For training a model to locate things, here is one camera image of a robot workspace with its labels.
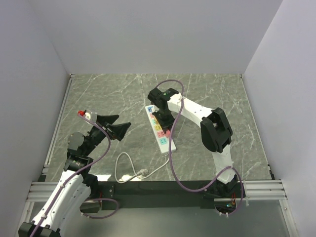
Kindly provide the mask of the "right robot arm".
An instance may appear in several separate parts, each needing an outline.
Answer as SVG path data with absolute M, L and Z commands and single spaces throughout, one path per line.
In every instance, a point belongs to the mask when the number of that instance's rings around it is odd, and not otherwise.
M 170 88 L 164 92 L 154 88 L 149 92 L 148 99 L 154 106 L 153 116 L 157 119 L 164 133 L 170 132 L 175 123 L 172 112 L 184 116 L 194 122 L 201 132 L 203 145 L 212 152 L 216 174 L 217 193 L 228 197 L 237 183 L 235 172 L 224 168 L 233 166 L 230 144 L 233 131 L 225 112 L 221 108 L 204 107 Z

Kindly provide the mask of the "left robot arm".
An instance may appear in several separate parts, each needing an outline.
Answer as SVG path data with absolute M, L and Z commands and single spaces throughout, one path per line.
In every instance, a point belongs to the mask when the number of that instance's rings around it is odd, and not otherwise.
M 99 192 L 98 178 L 89 174 L 92 165 L 99 159 L 90 153 L 107 138 L 121 141 L 131 123 L 115 124 L 118 115 L 101 116 L 90 110 L 78 111 L 78 117 L 92 125 L 87 135 L 80 132 L 68 138 L 67 160 L 60 180 L 44 207 L 31 222 L 23 222 L 18 229 L 20 237 L 61 237 L 67 225 L 88 198 Z

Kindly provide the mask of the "pink charger plug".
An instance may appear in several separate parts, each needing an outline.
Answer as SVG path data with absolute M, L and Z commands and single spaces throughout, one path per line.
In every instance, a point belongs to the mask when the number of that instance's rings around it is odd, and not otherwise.
M 164 132 L 164 135 L 166 138 L 169 138 L 170 137 L 170 130 L 167 129 L 165 132 Z

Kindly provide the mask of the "white power strip colourful sockets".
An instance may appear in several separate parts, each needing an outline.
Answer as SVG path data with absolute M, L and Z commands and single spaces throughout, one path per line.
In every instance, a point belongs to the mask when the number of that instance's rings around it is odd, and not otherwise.
M 156 120 L 155 116 L 153 115 L 154 106 L 153 105 L 146 106 L 145 111 L 148 116 L 151 128 L 153 130 L 153 133 L 154 133 L 154 136 L 157 141 L 161 154 L 163 155 L 168 154 L 169 142 L 171 142 L 171 151 L 172 152 L 176 151 L 176 146 L 173 140 L 169 138 L 168 133 L 167 134 L 164 133 L 158 121 Z

